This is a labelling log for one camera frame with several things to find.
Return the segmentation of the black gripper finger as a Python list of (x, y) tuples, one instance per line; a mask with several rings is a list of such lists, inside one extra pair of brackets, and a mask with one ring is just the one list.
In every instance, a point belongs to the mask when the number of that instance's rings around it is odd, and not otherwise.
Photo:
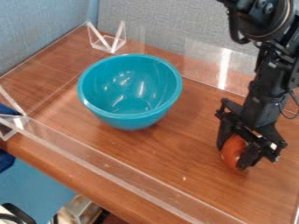
[(221, 150), (221, 147), (229, 137), (233, 135), (233, 122), (228, 118), (223, 118), (219, 123), (219, 133), (217, 133), (217, 140), (216, 146), (217, 150)]
[(244, 151), (240, 153), (236, 167), (240, 170), (245, 170), (248, 167), (256, 165), (261, 157), (263, 155), (260, 144), (257, 142), (251, 142), (245, 146)]

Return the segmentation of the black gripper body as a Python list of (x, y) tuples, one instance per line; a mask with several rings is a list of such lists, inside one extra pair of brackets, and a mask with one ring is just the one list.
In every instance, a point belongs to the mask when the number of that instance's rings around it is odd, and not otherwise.
[(287, 98), (287, 93), (264, 95), (251, 90), (243, 105), (223, 98), (215, 114), (219, 122), (223, 118), (228, 118), (233, 122), (233, 134), (237, 134), (247, 144), (251, 142), (260, 144), (261, 158), (267, 158), (271, 162), (279, 159), (280, 152), (287, 146), (287, 142), (276, 130), (276, 120)]

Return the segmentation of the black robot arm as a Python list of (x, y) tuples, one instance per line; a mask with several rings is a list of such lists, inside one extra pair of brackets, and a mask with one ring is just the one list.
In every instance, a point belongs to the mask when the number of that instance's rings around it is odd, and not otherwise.
[(217, 0), (227, 8), (231, 39), (259, 49), (255, 78), (243, 103), (224, 98), (217, 150), (228, 167), (244, 170), (261, 158), (275, 162), (287, 141), (276, 131), (288, 100), (299, 116), (299, 0)]

